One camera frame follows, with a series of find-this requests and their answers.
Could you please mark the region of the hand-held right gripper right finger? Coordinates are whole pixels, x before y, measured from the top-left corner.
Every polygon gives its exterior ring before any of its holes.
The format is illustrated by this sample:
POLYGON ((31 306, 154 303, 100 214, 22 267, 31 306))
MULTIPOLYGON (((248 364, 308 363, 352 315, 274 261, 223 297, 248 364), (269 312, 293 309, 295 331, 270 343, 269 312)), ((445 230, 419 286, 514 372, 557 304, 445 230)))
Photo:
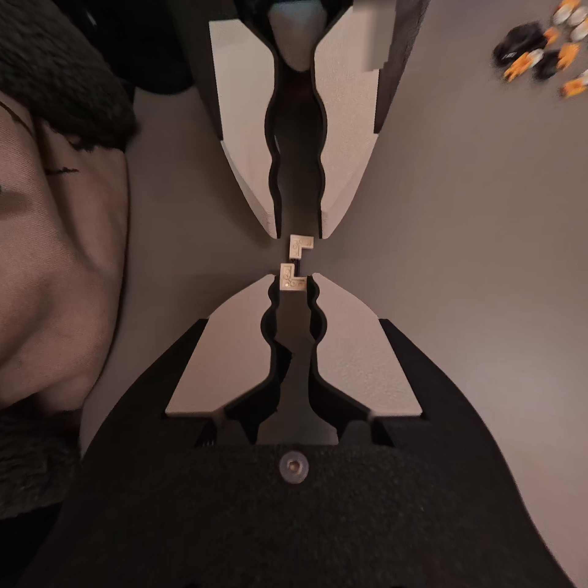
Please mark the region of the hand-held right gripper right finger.
POLYGON ((363 301, 324 275, 308 277, 313 348, 308 398, 342 442, 349 426, 368 443, 390 445, 388 419, 420 419, 423 408, 381 320, 363 301))

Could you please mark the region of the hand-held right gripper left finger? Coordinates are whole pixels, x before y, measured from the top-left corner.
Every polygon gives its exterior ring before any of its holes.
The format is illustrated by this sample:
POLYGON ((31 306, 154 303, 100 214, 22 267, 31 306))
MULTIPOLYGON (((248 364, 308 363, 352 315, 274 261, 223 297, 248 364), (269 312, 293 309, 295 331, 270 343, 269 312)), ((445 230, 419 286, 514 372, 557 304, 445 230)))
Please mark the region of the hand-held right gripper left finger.
POLYGON ((206 321, 165 409, 171 418, 238 423, 251 445, 277 411, 292 352, 276 340, 279 279, 268 274, 233 295, 206 321))

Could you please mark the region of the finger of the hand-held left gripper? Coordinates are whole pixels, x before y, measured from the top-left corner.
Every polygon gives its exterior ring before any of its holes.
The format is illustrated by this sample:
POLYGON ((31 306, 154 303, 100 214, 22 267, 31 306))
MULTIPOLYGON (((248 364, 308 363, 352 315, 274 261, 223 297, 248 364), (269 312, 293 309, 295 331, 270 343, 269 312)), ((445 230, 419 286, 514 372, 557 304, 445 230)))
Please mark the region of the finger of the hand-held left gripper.
POLYGON ((376 104, 381 66, 376 60, 376 5, 343 9, 312 56, 313 92, 323 132, 319 152, 320 238, 329 238, 346 215, 378 138, 376 104))
POLYGON ((275 53, 240 19, 209 22, 224 154, 262 228, 278 239, 277 189, 266 123, 275 94, 275 53))

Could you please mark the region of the person's left forearm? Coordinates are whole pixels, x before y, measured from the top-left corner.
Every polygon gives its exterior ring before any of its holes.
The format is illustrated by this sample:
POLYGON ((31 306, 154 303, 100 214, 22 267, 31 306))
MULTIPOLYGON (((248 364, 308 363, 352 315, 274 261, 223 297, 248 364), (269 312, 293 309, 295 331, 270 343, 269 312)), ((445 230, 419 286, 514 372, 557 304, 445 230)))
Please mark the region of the person's left forearm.
POLYGON ((124 83, 176 95, 194 80, 166 1, 76 1, 80 27, 124 83))

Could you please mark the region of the pile of mixed small lego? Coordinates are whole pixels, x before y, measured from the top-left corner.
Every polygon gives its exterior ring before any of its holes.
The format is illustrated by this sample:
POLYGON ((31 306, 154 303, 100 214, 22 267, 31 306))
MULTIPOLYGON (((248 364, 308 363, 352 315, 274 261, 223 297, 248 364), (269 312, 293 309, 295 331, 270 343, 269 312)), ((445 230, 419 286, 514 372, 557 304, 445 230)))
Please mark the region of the pile of mixed small lego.
POLYGON ((587 52, 587 1, 559 1, 549 23, 528 22, 511 29, 492 52, 505 83, 529 74, 544 84, 569 70, 587 52))

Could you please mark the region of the black fleece jacket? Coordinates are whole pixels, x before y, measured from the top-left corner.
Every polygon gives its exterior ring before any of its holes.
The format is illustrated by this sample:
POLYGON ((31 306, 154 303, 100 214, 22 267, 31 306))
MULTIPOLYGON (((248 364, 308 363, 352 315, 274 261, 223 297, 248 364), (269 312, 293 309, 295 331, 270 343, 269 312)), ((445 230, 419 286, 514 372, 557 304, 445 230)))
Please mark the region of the black fleece jacket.
POLYGON ((1 1, 1 92, 77 149, 124 151, 136 134, 123 84, 52 1, 1 1))

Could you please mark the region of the beige sweatshirt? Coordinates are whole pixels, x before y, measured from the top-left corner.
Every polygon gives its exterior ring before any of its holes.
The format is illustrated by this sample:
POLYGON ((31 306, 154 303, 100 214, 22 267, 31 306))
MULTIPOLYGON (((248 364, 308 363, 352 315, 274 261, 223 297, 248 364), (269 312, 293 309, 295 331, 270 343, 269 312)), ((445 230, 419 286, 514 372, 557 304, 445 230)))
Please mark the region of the beige sweatshirt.
POLYGON ((79 409, 114 338, 127 162, 76 139, 1 93, 1 408, 79 409))

